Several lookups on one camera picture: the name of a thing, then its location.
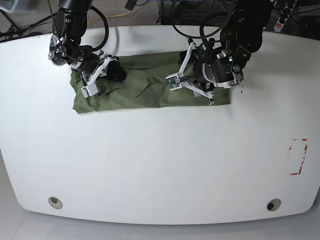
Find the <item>green cloth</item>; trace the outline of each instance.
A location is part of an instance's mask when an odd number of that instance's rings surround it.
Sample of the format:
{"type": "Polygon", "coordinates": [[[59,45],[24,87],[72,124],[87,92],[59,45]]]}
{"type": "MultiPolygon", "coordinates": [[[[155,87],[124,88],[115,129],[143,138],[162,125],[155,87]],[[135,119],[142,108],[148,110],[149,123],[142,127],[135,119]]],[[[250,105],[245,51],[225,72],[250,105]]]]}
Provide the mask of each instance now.
{"type": "MultiPolygon", "coordinates": [[[[100,96],[85,98],[81,88],[80,73],[72,69],[71,85],[76,92],[73,109],[78,114],[118,109],[163,108],[173,106],[208,106],[204,96],[195,97],[194,92],[185,87],[170,91],[166,77],[177,73],[180,55],[176,52],[152,53],[121,56],[120,65],[127,77],[123,82],[98,78],[96,85],[100,96]]],[[[184,75],[192,74],[192,64],[188,64],[184,75]]],[[[229,90],[215,88],[214,104],[230,104],[229,90]]]]}

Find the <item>yellow cable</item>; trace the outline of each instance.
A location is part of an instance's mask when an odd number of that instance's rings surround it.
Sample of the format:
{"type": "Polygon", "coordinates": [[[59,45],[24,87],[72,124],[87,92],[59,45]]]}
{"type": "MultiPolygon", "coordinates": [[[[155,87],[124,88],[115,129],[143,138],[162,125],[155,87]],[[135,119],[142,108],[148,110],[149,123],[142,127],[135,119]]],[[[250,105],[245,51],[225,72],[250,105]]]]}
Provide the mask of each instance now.
{"type": "MultiPolygon", "coordinates": [[[[122,17],[122,16],[125,16],[125,15],[129,14],[130,12],[131,12],[131,11],[127,11],[126,13],[119,14],[119,15],[105,16],[105,18],[106,18],[106,19],[110,19],[110,18],[122,17]]],[[[92,20],[91,22],[89,22],[89,23],[87,24],[87,27],[88,27],[89,25],[93,24],[94,22],[98,21],[98,20],[101,20],[101,17],[98,17],[98,18],[92,20]]]]}

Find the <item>white table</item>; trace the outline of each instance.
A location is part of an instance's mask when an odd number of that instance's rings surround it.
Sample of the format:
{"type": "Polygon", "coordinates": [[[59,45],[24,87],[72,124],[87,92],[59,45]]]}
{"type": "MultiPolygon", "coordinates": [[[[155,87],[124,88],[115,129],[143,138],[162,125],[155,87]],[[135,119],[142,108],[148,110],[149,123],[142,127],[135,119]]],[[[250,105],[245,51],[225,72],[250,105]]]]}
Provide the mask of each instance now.
{"type": "MultiPolygon", "coordinates": [[[[317,41],[265,33],[231,105],[78,115],[69,66],[48,61],[50,37],[0,44],[0,148],[26,210],[181,225],[274,218],[312,206],[320,185],[317,41]],[[172,131],[172,122],[180,128],[172,131]],[[290,175],[306,143],[301,174],[290,175]],[[52,208],[49,197],[63,208],[52,208]],[[272,199],[282,202],[274,212],[267,211],[272,199]]],[[[102,29],[90,29],[82,44],[96,46],[102,37],[102,29]]],[[[170,26],[135,26],[111,28],[103,50],[129,56],[187,47],[170,26]]]]}

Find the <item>power strip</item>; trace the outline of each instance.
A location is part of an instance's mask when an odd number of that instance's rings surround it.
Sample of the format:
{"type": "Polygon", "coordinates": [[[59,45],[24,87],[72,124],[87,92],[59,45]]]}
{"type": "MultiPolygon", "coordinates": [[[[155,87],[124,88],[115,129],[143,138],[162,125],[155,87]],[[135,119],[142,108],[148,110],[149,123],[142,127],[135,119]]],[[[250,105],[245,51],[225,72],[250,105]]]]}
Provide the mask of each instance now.
{"type": "Polygon", "coordinates": [[[285,6],[281,16],[279,17],[278,21],[276,22],[274,26],[274,30],[277,33],[280,33],[282,31],[282,28],[285,26],[287,20],[289,19],[289,15],[294,10],[298,0],[288,0],[287,5],[285,6]]]}

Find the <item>gray carpet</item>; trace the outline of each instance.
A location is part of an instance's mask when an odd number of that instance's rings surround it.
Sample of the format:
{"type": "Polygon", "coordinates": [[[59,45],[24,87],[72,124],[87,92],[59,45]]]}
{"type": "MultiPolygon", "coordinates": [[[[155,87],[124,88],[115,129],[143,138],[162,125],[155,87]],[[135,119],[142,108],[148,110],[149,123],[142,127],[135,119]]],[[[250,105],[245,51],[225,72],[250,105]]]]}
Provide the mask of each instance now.
{"type": "MultiPolygon", "coordinates": [[[[144,3],[145,0],[138,0],[138,4],[144,3]]],[[[50,0],[52,11],[55,13],[58,10],[58,0],[50,0]]],[[[126,13],[125,9],[127,0],[93,0],[93,6],[99,9],[105,16],[114,16],[126,13]]],[[[159,17],[159,8],[156,1],[150,1],[142,6],[136,6],[132,12],[122,17],[108,18],[110,27],[117,26],[134,26],[134,25],[154,25],[159,17]]],[[[12,13],[8,14],[11,20],[18,26],[23,27],[33,24],[50,15],[49,5],[47,0],[41,0],[35,13],[12,13]]],[[[88,23],[99,16],[92,10],[88,12],[88,23]]],[[[10,27],[10,23],[0,14],[0,32],[6,32],[10,27]]],[[[103,22],[101,20],[90,25],[89,28],[101,28],[103,22]]],[[[44,34],[52,31],[52,23],[37,26],[32,29],[32,32],[42,32],[44,34]]]]}

